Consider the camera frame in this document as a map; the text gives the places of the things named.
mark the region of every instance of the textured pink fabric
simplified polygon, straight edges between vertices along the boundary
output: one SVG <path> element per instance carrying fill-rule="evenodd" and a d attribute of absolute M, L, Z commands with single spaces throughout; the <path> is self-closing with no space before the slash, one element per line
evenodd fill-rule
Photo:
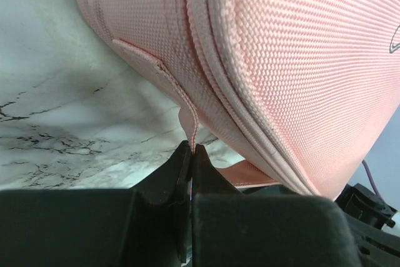
<path fill-rule="evenodd" d="M 200 120 L 301 194 L 336 197 L 400 103 L 400 0 L 77 2 L 192 144 Z"/>

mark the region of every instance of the marble surface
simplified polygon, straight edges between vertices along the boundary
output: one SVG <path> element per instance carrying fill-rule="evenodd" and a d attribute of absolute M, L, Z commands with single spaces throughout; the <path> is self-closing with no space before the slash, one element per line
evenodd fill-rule
<path fill-rule="evenodd" d="M 0 189 L 130 187 L 185 139 L 179 108 L 75 0 L 0 1 Z M 242 158 L 202 128 L 216 166 Z"/>

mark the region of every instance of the pink bag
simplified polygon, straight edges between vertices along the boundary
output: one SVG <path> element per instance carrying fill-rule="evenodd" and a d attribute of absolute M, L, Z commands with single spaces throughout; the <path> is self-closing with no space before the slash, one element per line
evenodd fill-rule
<path fill-rule="evenodd" d="M 115 52 L 247 161 L 335 198 L 400 103 L 400 0 L 77 0 Z"/>

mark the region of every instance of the cable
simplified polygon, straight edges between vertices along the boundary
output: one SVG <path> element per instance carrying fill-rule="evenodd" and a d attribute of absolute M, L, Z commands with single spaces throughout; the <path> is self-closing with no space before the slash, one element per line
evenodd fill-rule
<path fill-rule="evenodd" d="M 375 194 L 376 194 L 379 198 L 381 198 L 381 199 L 383 200 L 382 195 L 379 193 L 379 191 L 378 191 L 378 189 L 377 189 L 377 187 L 376 187 L 376 185 L 375 185 L 375 181 L 374 181 L 373 175 L 371 174 L 371 170 L 369 169 L 369 166 L 368 166 L 367 162 L 365 162 L 365 160 L 363 160 L 363 161 L 362 161 L 362 165 L 363 165 L 364 168 L 365 168 L 365 172 L 367 172 L 367 176 L 368 176 L 369 183 L 371 184 L 371 187 L 373 188 Z"/>

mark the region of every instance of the pink textile object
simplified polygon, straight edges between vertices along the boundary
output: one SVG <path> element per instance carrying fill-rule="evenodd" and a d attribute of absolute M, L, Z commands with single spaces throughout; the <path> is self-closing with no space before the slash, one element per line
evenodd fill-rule
<path fill-rule="evenodd" d="M 191 146 L 200 122 L 246 158 L 221 171 L 237 186 L 335 198 L 400 103 L 400 0 L 77 3 Z"/>

